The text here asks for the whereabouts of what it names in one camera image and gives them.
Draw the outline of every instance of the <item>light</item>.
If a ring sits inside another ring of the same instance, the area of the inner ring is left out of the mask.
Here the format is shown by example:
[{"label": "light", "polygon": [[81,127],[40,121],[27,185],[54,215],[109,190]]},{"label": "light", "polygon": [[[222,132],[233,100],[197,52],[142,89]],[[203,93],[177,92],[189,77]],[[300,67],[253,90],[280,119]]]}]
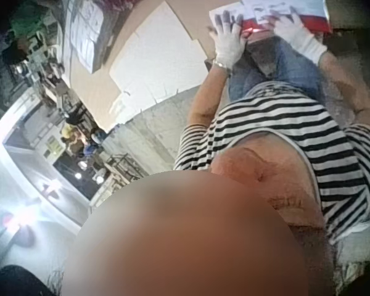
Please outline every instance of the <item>light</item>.
[{"label": "light", "polygon": [[62,183],[58,179],[53,179],[47,188],[46,193],[50,194],[52,191],[57,191],[62,188]]},{"label": "light", "polygon": [[79,162],[78,164],[80,165],[80,168],[82,168],[83,170],[87,169],[88,167],[88,164],[86,162]]},{"label": "light", "polygon": [[32,225],[37,220],[37,212],[35,207],[25,207],[14,215],[14,220],[20,226]]},{"label": "light", "polygon": [[102,176],[98,176],[97,178],[96,178],[96,183],[97,183],[97,185],[100,185],[100,184],[102,184],[104,182],[104,178],[102,177]]},{"label": "light", "polygon": [[10,234],[15,234],[19,231],[20,225],[18,222],[16,222],[14,219],[11,219],[7,224],[6,224],[7,231]]},{"label": "light", "polygon": [[23,207],[14,214],[8,214],[4,218],[4,226],[11,234],[15,234],[22,226],[30,226],[37,221],[39,208],[36,206]]}]

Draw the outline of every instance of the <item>black object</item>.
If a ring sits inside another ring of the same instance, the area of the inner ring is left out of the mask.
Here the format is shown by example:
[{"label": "black object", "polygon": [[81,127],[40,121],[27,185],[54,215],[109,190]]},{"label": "black object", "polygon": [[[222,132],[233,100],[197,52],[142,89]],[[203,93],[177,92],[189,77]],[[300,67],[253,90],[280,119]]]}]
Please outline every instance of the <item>black object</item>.
[{"label": "black object", "polygon": [[33,273],[17,265],[0,269],[0,296],[55,296]]}]

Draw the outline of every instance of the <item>black and white striped shirt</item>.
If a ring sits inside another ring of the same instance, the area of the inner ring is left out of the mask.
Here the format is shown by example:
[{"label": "black and white striped shirt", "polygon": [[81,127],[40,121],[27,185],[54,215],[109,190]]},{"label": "black and white striped shirt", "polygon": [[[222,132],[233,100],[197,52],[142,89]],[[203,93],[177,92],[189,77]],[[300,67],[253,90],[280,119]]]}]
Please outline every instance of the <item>black and white striped shirt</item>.
[{"label": "black and white striped shirt", "polygon": [[286,83],[258,85],[220,111],[209,128],[188,126],[175,170],[206,170],[218,153],[259,131],[274,132],[302,152],[332,244],[370,219],[370,127],[340,129],[320,103]]}]

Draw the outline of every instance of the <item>hand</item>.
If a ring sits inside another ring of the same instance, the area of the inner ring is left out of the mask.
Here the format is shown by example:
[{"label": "hand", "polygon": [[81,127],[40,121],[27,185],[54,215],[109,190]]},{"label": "hand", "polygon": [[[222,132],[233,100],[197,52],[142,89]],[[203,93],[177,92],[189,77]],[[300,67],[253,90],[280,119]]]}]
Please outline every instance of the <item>hand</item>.
[{"label": "hand", "polygon": [[293,7],[290,8],[292,20],[285,15],[271,11],[274,17],[268,17],[269,24],[264,27],[274,30],[274,34],[288,42],[293,49],[318,65],[321,56],[327,51],[327,47],[316,40]]},{"label": "hand", "polygon": [[247,39],[242,35],[242,23],[244,17],[239,15],[236,22],[232,25],[228,11],[215,16],[215,30],[211,30],[210,36],[214,39],[216,50],[216,61],[232,70],[244,53]]}]

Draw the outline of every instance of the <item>blue jeans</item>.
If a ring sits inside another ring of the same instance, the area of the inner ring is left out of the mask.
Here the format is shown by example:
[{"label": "blue jeans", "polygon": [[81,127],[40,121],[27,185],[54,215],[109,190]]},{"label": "blue jeans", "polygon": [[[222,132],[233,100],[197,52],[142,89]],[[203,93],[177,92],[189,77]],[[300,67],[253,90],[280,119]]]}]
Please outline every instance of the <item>blue jeans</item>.
[{"label": "blue jeans", "polygon": [[[284,81],[301,89],[310,98],[324,104],[321,91],[322,74],[309,59],[292,49],[281,38],[275,44],[277,70],[274,81]],[[241,100],[256,85],[268,81],[248,51],[235,64],[229,81],[229,100]]]}]

